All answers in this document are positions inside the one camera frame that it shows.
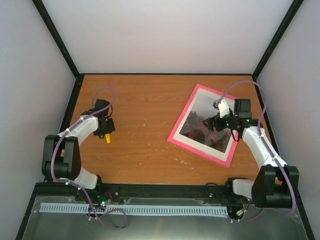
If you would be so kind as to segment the yellow handled screwdriver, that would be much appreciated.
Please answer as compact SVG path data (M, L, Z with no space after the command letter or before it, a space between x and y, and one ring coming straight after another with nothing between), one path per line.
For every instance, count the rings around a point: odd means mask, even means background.
M111 136L110 136L110 134L106 134L106 135L105 135L105 140L106 140L106 142L107 142L108 144L111 142Z

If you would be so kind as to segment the pink picture frame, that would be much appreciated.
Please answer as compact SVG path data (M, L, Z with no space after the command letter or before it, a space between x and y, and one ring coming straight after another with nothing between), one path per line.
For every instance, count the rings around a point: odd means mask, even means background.
M238 133L231 133L228 128L210 131L203 124L203 121L218 113L213 103L222 95L221 91L197 84L167 140L228 168L238 144L234 141Z

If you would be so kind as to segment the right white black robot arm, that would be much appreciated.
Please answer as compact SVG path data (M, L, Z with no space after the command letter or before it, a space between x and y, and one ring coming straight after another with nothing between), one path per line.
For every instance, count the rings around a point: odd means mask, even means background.
M203 125L210 132L230 130L232 134L237 133L234 140L246 143L259 168L254 181L229 178L225 185L230 194L246 197L257 208L288 209L292 213L297 206L295 191L299 171L277 154L266 137L262 120L253 118L250 99L237 98L234 108L230 109L226 100L220 98L213 107L217 114L203 120Z

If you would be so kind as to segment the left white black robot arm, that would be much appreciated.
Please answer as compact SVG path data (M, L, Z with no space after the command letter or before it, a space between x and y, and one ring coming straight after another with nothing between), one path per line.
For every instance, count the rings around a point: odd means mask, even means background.
M94 107L83 112L72 126L48 135L44 140L42 174L58 183L87 189L86 195L92 201L101 200L104 195L104 188L99 185L101 178L82 167L80 145L91 134L109 143L110 134L115 131L112 113L110 102L97 99Z

